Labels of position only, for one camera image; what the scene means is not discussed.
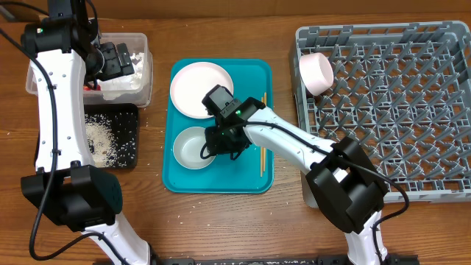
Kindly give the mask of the white tissue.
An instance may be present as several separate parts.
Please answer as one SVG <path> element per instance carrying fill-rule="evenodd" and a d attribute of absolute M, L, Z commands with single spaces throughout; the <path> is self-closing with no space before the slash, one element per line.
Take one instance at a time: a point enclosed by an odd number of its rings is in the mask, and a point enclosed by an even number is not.
<path fill-rule="evenodd" d="M 104 100 L 114 100 L 126 93 L 136 92 L 141 87 L 144 69 L 144 53 L 132 53 L 130 59 L 134 69 L 133 74 L 108 81 L 98 81 L 99 87 L 103 91 Z"/>

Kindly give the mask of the grey bowl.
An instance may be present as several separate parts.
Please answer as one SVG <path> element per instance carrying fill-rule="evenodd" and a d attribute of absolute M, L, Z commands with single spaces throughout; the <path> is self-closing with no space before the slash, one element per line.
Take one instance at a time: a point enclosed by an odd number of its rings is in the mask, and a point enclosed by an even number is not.
<path fill-rule="evenodd" d="M 174 157 L 184 168 L 203 169 L 216 158 L 209 155 L 205 144 L 205 128 L 189 127 L 176 137 L 173 146 Z"/>

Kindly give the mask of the large white plate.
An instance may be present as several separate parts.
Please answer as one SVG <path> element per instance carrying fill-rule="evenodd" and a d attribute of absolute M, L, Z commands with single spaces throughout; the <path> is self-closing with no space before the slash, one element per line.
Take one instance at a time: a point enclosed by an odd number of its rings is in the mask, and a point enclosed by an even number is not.
<path fill-rule="evenodd" d="M 178 111 L 189 118 L 210 118 L 202 100 L 216 85 L 224 86 L 234 94 L 233 80 L 221 66 L 209 62 L 191 63 L 173 77 L 171 101 Z"/>

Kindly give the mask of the pink bowl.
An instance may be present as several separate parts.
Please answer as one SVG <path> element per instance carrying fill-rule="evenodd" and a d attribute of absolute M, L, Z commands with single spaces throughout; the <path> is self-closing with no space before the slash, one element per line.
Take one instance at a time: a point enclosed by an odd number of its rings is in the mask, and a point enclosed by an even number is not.
<path fill-rule="evenodd" d="M 301 56 L 299 67 L 302 82 L 311 95 L 318 96 L 333 85 L 332 66 L 322 53 Z"/>

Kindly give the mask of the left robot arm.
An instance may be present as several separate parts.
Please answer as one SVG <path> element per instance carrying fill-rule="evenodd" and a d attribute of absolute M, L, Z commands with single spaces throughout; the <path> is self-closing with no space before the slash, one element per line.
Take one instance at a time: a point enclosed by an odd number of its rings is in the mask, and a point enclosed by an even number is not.
<path fill-rule="evenodd" d="M 94 241 L 114 264 L 158 264 L 123 213 L 118 178 L 95 166 L 85 131 L 83 91 L 132 73 L 124 44 L 102 43 L 91 1 L 50 1 L 16 48 L 29 58 L 38 91 L 35 173 L 21 191 L 55 225 Z"/>

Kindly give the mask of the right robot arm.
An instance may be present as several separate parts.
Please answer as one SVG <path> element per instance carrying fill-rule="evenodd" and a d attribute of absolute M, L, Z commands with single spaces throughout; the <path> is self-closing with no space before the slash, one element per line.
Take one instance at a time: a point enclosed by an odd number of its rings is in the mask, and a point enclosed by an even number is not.
<path fill-rule="evenodd" d="M 216 124 L 205 129 L 203 159 L 228 154 L 231 160 L 250 145 L 268 149 L 304 175 L 315 206 L 344 232 L 348 253 L 343 264 L 418 264 L 416 256 L 393 255 L 383 245 L 380 224 L 388 187 L 401 187 L 378 173 L 361 145 L 348 137 L 340 142 L 316 137 L 288 123 L 261 101 L 241 102 L 216 85 L 202 100 Z"/>

